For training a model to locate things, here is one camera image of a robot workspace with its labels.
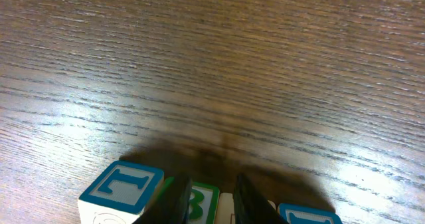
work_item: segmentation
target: blue letter block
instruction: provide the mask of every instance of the blue letter block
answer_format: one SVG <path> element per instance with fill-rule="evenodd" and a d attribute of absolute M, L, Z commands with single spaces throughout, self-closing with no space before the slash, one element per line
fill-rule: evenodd
<path fill-rule="evenodd" d="M 92 224 L 93 220 L 105 218 L 132 223 L 159 190 L 163 177 L 161 169 L 113 162 L 80 196 L 78 208 L 82 223 Z"/>
<path fill-rule="evenodd" d="M 281 203 L 279 214 L 290 224 L 342 224 L 334 213 Z"/>

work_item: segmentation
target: wooden table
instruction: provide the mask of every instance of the wooden table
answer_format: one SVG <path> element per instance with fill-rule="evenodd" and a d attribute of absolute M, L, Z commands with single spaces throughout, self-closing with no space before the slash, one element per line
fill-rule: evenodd
<path fill-rule="evenodd" d="M 425 223 L 425 0 L 0 0 L 0 223 L 114 160 Z"/>

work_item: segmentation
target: wooden alphabet block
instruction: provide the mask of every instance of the wooden alphabet block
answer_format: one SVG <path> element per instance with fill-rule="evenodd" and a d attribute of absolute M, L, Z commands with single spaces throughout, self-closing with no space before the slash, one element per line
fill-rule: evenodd
<path fill-rule="evenodd" d="M 342 224 L 336 214 L 309 207 L 281 203 L 278 212 L 290 224 Z"/>
<path fill-rule="evenodd" d="M 167 188 L 172 181 L 173 177 L 168 177 L 163 189 Z M 215 186 L 193 182 L 189 200 L 189 223 L 214 224 L 219 194 L 220 191 Z"/>
<path fill-rule="evenodd" d="M 115 161 L 78 199 L 81 224 L 131 224 L 163 182 L 161 169 Z"/>

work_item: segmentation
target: white block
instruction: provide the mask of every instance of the white block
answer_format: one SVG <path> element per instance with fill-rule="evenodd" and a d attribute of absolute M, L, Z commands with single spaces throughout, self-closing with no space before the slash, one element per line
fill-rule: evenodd
<path fill-rule="evenodd" d="M 164 179 L 161 169 L 113 162 L 78 199 L 81 224 L 132 224 Z"/>
<path fill-rule="evenodd" d="M 276 209 L 273 201 L 269 201 L 270 205 Z M 234 219 L 233 194 L 222 193 L 218 199 L 217 215 L 215 224 L 236 224 Z"/>

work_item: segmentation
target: blue border block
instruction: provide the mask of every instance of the blue border block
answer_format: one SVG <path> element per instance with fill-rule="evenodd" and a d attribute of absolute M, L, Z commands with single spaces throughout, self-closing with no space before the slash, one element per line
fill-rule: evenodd
<path fill-rule="evenodd" d="M 291 205 L 291 204 L 286 204 L 286 203 L 281 203 L 279 204 L 279 212 L 280 212 L 280 216 L 283 217 L 285 219 L 285 221 L 289 222 L 286 219 L 286 210 L 289 211 L 300 211 L 300 212 L 304 212 L 304 213 L 311 213 L 314 215 L 320 215 L 320 216 L 324 216 L 324 217 L 330 217 L 332 218 L 333 224 L 343 224 L 343 222 L 341 221 L 341 219 L 338 217 L 337 214 L 332 213 L 332 212 L 328 212 L 328 211 L 322 211 L 322 210 L 317 210 L 314 208 L 310 208 L 310 207 L 302 207 L 302 206 L 298 206 L 298 205 Z"/>
<path fill-rule="evenodd" d="M 120 203 L 118 201 L 112 201 L 109 199 L 96 197 L 93 195 L 90 195 L 90 192 L 93 191 L 93 189 L 117 166 L 126 166 L 129 168 L 134 169 L 140 169 L 143 171 L 148 171 L 153 173 L 152 180 L 149 182 L 149 185 L 146 187 L 145 191 L 141 194 L 141 197 L 139 200 L 137 200 L 137 203 L 135 205 L 129 205 L 126 203 Z M 87 201 L 89 203 L 101 205 L 103 207 L 110 207 L 115 210 L 119 211 L 125 211 L 126 213 L 132 213 L 132 214 L 139 214 L 141 210 L 146 206 L 146 203 L 150 200 L 150 198 L 153 195 L 153 192 L 155 191 L 155 187 L 158 185 L 161 178 L 164 176 L 164 171 L 158 168 L 153 168 L 149 166 L 143 166 L 140 164 L 134 164 L 131 162 L 124 162 L 124 161 L 115 161 L 109 167 L 105 169 L 105 171 L 100 174 L 96 180 L 84 191 L 81 196 L 80 200 Z"/>

